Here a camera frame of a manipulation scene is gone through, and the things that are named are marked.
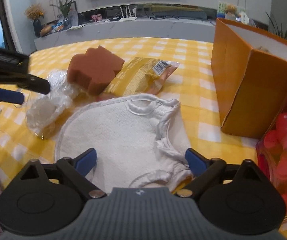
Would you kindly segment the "white bubble wrap bundle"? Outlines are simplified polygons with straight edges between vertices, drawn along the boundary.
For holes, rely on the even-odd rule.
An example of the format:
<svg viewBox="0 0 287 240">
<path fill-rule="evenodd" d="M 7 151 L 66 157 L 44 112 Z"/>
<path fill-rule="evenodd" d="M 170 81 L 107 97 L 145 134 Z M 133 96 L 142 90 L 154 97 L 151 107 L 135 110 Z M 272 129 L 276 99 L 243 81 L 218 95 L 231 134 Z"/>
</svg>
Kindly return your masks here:
<svg viewBox="0 0 287 240">
<path fill-rule="evenodd" d="M 68 83 L 67 71 L 55 69 L 47 77 L 51 90 L 46 95 L 33 96 L 27 103 L 26 124 L 42 139 L 54 131 L 56 120 L 73 105 L 79 95 L 77 85 Z"/>
</svg>

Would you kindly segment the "white terry bib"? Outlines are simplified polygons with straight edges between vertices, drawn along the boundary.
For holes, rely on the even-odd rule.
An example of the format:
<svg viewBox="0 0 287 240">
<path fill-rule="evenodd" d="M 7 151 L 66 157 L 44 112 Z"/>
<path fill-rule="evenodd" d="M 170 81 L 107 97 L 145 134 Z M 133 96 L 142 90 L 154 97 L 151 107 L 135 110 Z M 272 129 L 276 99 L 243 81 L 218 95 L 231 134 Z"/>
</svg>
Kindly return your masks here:
<svg viewBox="0 0 287 240">
<path fill-rule="evenodd" d="M 86 174 L 101 190 L 165 186 L 170 191 L 192 176 L 185 152 L 191 147 L 176 99 L 137 94 L 91 103 L 62 127 L 54 157 L 75 158 L 93 148 Z"/>
</svg>

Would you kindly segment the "brown cat-shaped sponge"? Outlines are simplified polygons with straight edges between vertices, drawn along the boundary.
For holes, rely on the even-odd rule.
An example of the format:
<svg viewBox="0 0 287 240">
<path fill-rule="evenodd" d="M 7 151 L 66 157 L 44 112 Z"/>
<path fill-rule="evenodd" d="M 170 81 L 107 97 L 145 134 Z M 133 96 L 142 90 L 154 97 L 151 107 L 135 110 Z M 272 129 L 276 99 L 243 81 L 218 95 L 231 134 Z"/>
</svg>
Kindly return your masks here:
<svg viewBox="0 0 287 240">
<path fill-rule="evenodd" d="M 97 96 L 122 70 L 125 61 L 103 46 L 88 48 L 84 54 L 72 57 L 67 69 L 67 81 Z"/>
</svg>

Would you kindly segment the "yellow snack packet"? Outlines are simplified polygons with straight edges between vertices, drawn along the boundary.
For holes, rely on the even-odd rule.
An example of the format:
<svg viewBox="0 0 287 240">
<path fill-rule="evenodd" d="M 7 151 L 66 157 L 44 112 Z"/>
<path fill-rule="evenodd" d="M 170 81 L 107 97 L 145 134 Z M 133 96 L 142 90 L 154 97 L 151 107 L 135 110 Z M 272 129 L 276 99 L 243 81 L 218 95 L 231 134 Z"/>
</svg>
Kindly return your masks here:
<svg viewBox="0 0 287 240">
<path fill-rule="evenodd" d="M 98 96 L 108 100 L 141 93 L 156 95 L 180 63 L 149 57 L 136 57 L 116 75 Z"/>
</svg>

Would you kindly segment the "dried yellow flowers vase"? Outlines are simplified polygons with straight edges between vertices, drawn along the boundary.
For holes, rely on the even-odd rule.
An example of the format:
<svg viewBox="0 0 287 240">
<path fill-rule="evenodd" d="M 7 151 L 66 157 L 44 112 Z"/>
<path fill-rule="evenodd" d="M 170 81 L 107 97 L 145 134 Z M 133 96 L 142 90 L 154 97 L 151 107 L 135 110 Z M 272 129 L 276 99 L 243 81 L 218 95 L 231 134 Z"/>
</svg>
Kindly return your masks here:
<svg viewBox="0 0 287 240">
<path fill-rule="evenodd" d="M 44 10 L 40 3 L 33 4 L 25 10 L 25 16 L 33 23 L 33 29 L 36 37 L 40 37 L 43 28 L 41 18 L 44 17 Z"/>
</svg>

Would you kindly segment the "orange cardboard box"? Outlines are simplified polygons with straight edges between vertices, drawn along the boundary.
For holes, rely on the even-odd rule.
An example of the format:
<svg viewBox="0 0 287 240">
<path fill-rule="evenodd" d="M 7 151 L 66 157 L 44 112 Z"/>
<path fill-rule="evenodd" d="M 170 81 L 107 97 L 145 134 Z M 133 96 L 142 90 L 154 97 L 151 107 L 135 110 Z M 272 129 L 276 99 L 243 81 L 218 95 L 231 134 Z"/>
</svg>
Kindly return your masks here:
<svg viewBox="0 0 287 240">
<path fill-rule="evenodd" d="M 261 139 L 287 113 L 287 40 L 219 18 L 211 67 L 222 132 Z"/>
</svg>

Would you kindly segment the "white wifi router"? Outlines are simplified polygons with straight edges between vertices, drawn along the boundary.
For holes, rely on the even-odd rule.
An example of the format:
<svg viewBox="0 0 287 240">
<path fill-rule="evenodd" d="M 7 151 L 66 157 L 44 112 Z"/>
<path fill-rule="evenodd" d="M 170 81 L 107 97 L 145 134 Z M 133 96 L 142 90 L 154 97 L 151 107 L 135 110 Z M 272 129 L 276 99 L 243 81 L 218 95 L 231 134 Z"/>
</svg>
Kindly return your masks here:
<svg viewBox="0 0 287 240">
<path fill-rule="evenodd" d="M 130 6 L 120 7 L 121 17 L 119 21 L 135 21 L 137 19 L 137 6 L 135 6 L 132 12 Z"/>
</svg>

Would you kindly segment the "white TV console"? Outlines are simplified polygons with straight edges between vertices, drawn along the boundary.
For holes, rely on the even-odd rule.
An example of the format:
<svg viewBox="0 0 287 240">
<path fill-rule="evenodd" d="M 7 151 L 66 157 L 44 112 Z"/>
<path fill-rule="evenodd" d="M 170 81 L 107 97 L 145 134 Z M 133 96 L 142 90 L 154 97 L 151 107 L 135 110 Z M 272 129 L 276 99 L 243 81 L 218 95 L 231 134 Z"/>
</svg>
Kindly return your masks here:
<svg viewBox="0 0 287 240">
<path fill-rule="evenodd" d="M 36 38 L 37 50 L 110 38 L 155 37 L 213 42 L 215 21 L 138 18 L 134 21 L 98 22 Z"/>
</svg>

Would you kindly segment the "teddy bear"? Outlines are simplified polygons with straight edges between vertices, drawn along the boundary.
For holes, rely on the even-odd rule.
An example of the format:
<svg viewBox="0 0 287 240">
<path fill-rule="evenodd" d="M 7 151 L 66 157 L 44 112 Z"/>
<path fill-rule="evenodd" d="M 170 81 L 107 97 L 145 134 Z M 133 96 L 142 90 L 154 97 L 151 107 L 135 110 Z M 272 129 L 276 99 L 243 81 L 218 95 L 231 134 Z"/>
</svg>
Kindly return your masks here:
<svg viewBox="0 0 287 240">
<path fill-rule="evenodd" d="M 235 5 L 227 4 L 225 7 L 225 19 L 236 21 L 238 14 L 237 14 L 238 8 Z"/>
</svg>

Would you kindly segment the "snake plant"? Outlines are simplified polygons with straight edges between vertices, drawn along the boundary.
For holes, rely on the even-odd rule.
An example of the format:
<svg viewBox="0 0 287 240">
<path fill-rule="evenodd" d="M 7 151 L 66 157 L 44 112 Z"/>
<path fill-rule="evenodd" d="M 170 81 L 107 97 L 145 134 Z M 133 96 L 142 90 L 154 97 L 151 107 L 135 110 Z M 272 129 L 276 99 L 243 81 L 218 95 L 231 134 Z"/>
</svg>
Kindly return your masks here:
<svg viewBox="0 0 287 240">
<path fill-rule="evenodd" d="M 272 26 L 272 33 L 275 34 L 276 36 L 280 37 L 280 38 L 287 40 L 287 25 L 285 27 L 283 27 L 282 23 L 278 24 L 278 22 L 276 21 L 276 18 L 274 17 L 273 14 L 269 15 L 266 12 L 266 15 L 269 19 L 269 23 Z"/>
</svg>

